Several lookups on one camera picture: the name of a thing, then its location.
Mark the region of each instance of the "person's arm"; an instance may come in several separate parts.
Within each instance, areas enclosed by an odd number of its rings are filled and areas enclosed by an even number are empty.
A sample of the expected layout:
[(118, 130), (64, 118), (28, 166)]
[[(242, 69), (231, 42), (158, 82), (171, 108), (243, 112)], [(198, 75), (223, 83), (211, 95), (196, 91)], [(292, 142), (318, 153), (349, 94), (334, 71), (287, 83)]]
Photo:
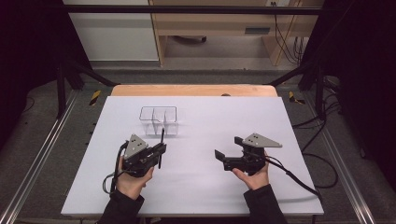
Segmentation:
[(139, 178), (122, 174), (117, 180), (116, 190), (111, 193), (105, 212), (102, 214), (98, 224), (133, 224), (137, 213), (145, 199), (140, 195), (142, 188), (152, 178), (154, 167)]
[(268, 165), (256, 174), (249, 176), (234, 168), (233, 173), (248, 187), (244, 194), (250, 211), (250, 224), (284, 224), (288, 223), (276, 200), (268, 177)]

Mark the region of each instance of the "dark fabric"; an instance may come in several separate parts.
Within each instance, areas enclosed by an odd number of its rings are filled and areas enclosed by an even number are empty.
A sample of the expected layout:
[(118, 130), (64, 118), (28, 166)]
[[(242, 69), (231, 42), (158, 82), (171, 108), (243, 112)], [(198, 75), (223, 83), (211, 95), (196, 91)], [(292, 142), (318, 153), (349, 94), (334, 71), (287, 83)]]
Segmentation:
[[(326, 0), (333, 5), (339, 0)], [(396, 23), (393, 0), (356, 0), (320, 54), (326, 76), (339, 77), (340, 101), (361, 149), (376, 160), (396, 190)], [(321, 16), (309, 39), (304, 61), (314, 57), (335, 19)]]
[(63, 1), (4, 0), (0, 6), (0, 148), (25, 108), (27, 93), (55, 80), (61, 60), (91, 68), (69, 15), (40, 10), (49, 3)]
[(117, 189), (112, 193), (105, 212), (98, 224), (134, 224), (145, 199), (139, 196), (136, 201), (123, 195)]
[(279, 208), (271, 185), (249, 190), (244, 196), (250, 210), (250, 224), (288, 223)]

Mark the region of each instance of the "gray floor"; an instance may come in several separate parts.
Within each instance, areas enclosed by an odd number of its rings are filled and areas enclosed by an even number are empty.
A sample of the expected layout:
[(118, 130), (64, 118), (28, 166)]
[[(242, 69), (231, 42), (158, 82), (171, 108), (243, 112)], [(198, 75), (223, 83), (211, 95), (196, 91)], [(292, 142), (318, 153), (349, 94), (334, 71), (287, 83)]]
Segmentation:
[[(295, 65), (286, 60), (278, 67), (269, 63), (268, 56), (260, 49), (260, 38), (208, 38), (206, 43), (195, 40), (171, 38), (166, 54), (166, 64), (159, 67), (150, 63), (131, 67), (97, 67), (97, 72), (121, 83), (245, 83), (262, 84), (287, 73)], [(90, 142), (94, 124), (98, 120), (106, 96), (111, 88), (90, 77), (83, 76), (86, 85), (78, 91), (75, 106), (70, 112), (62, 131), (56, 136), (35, 184), (29, 189), (16, 223), (79, 223), (79, 220), (60, 214), (67, 190), (73, 183), (85, 149)], [(296, 77), (276, 88), (284, 99), (292, 124), (314, 117), (310, 104), (301, 105), (289, 101), (290, 91), (296, 99), (312, 101), (313, 91), (300, 92), (296, 88)], [(102, 93), (95, 105), (89, 105), (96, 90)], [(29, 172), (40, 148), (52, 128), (57, 113), (56, 85), (48, 83), (29, 93), (27, 101), (32, 108), (22, 113), (19, 124), (5, 147), (0, 151), (0, 212), (4, 212), (18, 187)], [(329, 116), (325, 130), (342, 155), (352, 179), (367, 203), (375, 223), (396, 223), (396, 195), (386, 182), (374, 161), (361, 158), (359, 147), (347, 125), (346, 119), (338, 114), (338, 108)], [(316, 123), (308, 129), (295, 129), (301, 148), (318, 131)], [(314, 153), (331, 161), (329, 146), (319, 135), (305, 152)], [(332, 183), (332, 169), (325, 163), (305, 157), (306, 164), (316, 185)], [(370, 223), (358, 219), (353, 199), (347, 186), (341, 181), (331, 189), (321, 189), (325, 214), (317, 223)], [(243, 223), (245, 219), (183, 219), (163, 218), (159, 223)], [(310, 218), (289, 217), (290, 223), (310, 223)]]

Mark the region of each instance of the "person's left hand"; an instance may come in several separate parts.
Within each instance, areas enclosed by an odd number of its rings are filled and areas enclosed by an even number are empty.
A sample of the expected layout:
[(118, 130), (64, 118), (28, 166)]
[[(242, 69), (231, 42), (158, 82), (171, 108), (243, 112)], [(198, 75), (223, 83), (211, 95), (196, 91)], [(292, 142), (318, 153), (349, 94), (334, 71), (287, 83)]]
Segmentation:
[[(123, 157), (120, 158), (119, 170), (122, 169)], [(146, 186), (146, 183), (152, 178), (154, 167), (149, 168), (148, 172), (142, 177), (133, 177), (123, 173), (119, 176), (117, 181), (117, 190), (129, 198), (136, 200), (142, 188)]]

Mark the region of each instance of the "transparent organizer box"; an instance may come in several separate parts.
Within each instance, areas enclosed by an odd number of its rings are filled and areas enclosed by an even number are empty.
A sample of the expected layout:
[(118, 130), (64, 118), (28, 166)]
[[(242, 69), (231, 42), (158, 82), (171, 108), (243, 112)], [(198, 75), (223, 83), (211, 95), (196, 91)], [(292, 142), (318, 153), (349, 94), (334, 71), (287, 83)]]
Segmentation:
[(146, 135), (177, 135), (177, 108), (175, 106), (143, 106), (140, 111)]

